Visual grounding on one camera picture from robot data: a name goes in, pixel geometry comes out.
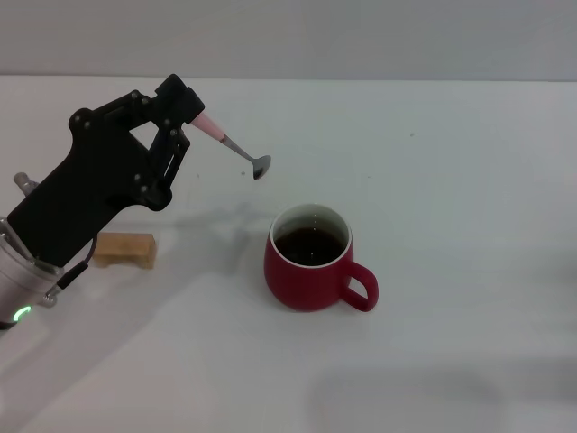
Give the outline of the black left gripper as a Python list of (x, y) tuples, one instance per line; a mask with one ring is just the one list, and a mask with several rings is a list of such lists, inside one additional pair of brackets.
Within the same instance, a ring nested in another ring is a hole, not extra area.
[(175, 74), (151, 96), (135, 89), (99, 108), (80, 108), (69, 119), (72, 132), (103, 121), (127, 130), (153, 123), (158, 131), (149, 149), (129, 132), (73, 134), (65, 160), (10, 212), (8, 223), (33, 257), (62, 267), (119, 212), (136, 205), (140, 190), (143, 205), (161, 211), (172, 200), (171, 185), (190, 146), (183, 126), (204, 109)]

